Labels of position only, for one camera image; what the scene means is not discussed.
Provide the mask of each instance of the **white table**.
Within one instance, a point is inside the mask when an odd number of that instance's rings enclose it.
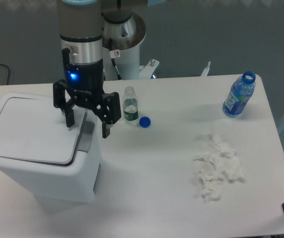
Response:
[[[260,77],[241,117],[221,106],[238,75],[105,82],[133,86],[149,128],[122,120],[101,138],[103,157],[91,204],[36,198],[0,172],[0,237],[223,238],[284,234],[284,153]],[[0,86],[51,95],[50,84]],[[246,182],[221,185],[205,203],[193,156],[211,128],[237,150]]]

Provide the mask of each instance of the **blue water bottle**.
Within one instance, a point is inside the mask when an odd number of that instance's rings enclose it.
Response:
[[[223,112],[235,118],[239,116],[255,90],[256,75],[248,71],[239,77],[232,85],[230,93],[223,103]]]

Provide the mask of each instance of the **blue bottle cap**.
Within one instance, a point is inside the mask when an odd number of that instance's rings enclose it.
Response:
[[[147,128],[151,125],[151,120],[148,117],[141,117],[140,118],[140,126],[143,128]]]
[[[242,75],[242,81],[246,84],[252,84],[256,80],[254,72],[247,71]]]

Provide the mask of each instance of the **blue led light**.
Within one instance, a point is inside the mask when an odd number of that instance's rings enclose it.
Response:
[[[72,80],[76,80],[78,78],[78,75],[75,73],[70,73],[69,74]]]

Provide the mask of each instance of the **small glass bottle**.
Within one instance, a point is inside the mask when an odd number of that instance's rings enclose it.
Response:
[[[133,87],[126,87],[122,101],[124,118],[131,121],[138,119],[138,97]]]

